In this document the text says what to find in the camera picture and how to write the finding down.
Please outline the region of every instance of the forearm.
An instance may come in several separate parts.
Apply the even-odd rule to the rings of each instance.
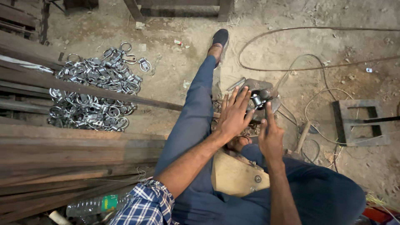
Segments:
[[[268,162],[271,190],[271,225],[301,225],[282,160]]]
[[[211,134],[175,160],[154,179],[163,183],[176,198],[189,186],[215,152],[225,144],[224,141],[218,133]]]

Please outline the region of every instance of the dusty ground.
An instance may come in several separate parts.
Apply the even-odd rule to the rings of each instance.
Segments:
[[[143,30],[135,30],[135,22],[123,0],[99,0],[98,8],[77,10],[65,17],[57,8],[51,7],[48,31],[52,46],[67,53],[82,57],[99,56],[110,46],[118,47],[121,42],[132,43],[132,52],[146,57],[155,67],[154,75],[143,73],[137,65],[132,67],[143,77],[139,96],[176,104],[183,104],[188,86],[197,68],[205,58],[210,38],[220,28],[230,32],[230,43],[221,67],[214,72],[214,98],[222,97],[231,84],[241,77],[264,80],[275,84],[284,72],[257,72],[238,65],[237,54],[244,44],[256,35],[270,29],[296,26],[339,26],[369,28],[399,28],[400,2],[397,0],[236,0],[234,12],[228,23],[218,23],[218,7],[169,7],[175,15],[187,17],[148,17]],[[37,12],[27,1],[16,6]],[[180,48],[174,39],[190,48]],[[139,46],[147,45],[146,51]],[[244,64],[256,68],[286,69],[302,54],[314,54],[331,64],[380,58],[400,54],[399,32],[295,30],[275,33],[251,44],[242,55]],[[326,69],[330,88],[340,88],[355,99],[381,99],[385,116],[396,114],[400,101],[399,60],[357,66]],[[301,58],[295,68],[319,66],[311,57]],[[373,68],[373,73],[366,73]],[[304,108],[310,99],[325,88],[321,70],[298,71],[290,75],[281,86],[282,102],[297,117],[301,124],[306,120]],[[346,99],[340,92],[337,99]],[[321,132],[336,140],[336,126],[331,102],[326,92],[310,104],[308,117],[320,124]],[[179,116],[179,112],[139,106],[129,119],[127,132],[168,134]],[[278,114],[278,124],[285,128],[284,147],[296,145],[294,124]],[[400,129],[399,122],[389,122],[390,131]],[[400,210],[400,133],[391,134],[391,145],[382,147],[346,147],[340,152],[338,170],[357,183],[374,191],[389,206]],[[319,143],[321,152],[317,164],[328,167],[334,143],[320,135],[309,135]],[[306,141],[303,147],[310,158],[315,157],[316,144]]]

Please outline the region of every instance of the wooden table leg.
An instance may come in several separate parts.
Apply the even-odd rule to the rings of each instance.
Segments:
[[[128,7],[130,13],[132,14],[135,22],[144,22],[144,17],[140,13],[138,5],[135,0],[124,0],[126,6]]]
[[[233,0],[220,0],[220,12],[218,14],[218,22],[227,22],[230,7]]]

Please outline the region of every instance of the green label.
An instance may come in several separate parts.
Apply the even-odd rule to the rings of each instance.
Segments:
[[[109,212],[117,208],[118,195],[107,195],[103,197],[103,202],[101,203],[101,211]]]

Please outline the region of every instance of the plaid shirt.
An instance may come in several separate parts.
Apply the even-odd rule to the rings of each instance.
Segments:
[[[172,220],[174,197],[159,181],[137,184],[133,198],[112,219],[110,225],[179,225]]]

